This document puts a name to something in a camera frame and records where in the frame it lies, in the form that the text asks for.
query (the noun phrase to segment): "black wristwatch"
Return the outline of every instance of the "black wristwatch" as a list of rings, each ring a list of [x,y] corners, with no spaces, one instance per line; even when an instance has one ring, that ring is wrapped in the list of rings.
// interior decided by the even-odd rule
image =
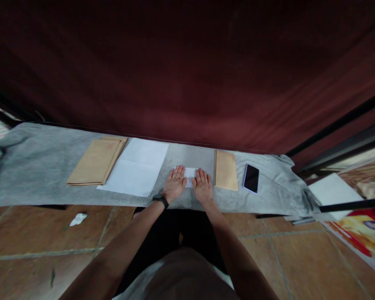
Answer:
[[[168,202],[167,199],[163,195],[155,195],[153,197],[153,201],[161,201],[164,204],[165,209],[168,208]]]

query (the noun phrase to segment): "white shirt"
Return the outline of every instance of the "white shirt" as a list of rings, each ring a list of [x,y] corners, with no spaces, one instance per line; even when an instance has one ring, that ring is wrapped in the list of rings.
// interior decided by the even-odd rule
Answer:
[[[190,248],[180,248],[147,267],[113,300],[239,299],[230,277]]]

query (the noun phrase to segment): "maroon fabric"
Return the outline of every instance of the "maroon fabric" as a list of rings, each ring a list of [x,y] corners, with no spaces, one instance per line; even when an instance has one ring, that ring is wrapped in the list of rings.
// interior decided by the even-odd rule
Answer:
[[[375,95],[375,0],[0,1],[0,90],[66,125],[286,153]]]

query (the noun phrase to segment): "gray table cover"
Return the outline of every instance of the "gray table cover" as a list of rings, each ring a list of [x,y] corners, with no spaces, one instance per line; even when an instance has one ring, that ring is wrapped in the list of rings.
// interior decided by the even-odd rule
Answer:
[[[202,168],[214,178],[214,149],[169,143],[167,155],[150,197],[97,190],[95,186],[66,185],[67,179],[93,139],[104,134],[40,124],[23,123],[0,140],[0,206],[84,204],[147,206],[164,186],[169,171],[182,164]],[[214,187],[222,212],[311,215],[314,196],[291,171],[285,155],[256,155],[230,151],[236,156],[239,191]],[[260,170],[259,191],[242,188],[246,164]],[[203,210],[191,188],[170,208]]]

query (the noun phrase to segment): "person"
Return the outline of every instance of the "person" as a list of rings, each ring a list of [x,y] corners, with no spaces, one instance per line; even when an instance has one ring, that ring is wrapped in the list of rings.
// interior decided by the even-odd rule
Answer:
[[[161,199],[138,207],[60,300],[277,299],[218,209],[206,172],[196,170],[192,179],[205,212],[166,210],[186,182],[183,166],[172,170]]]

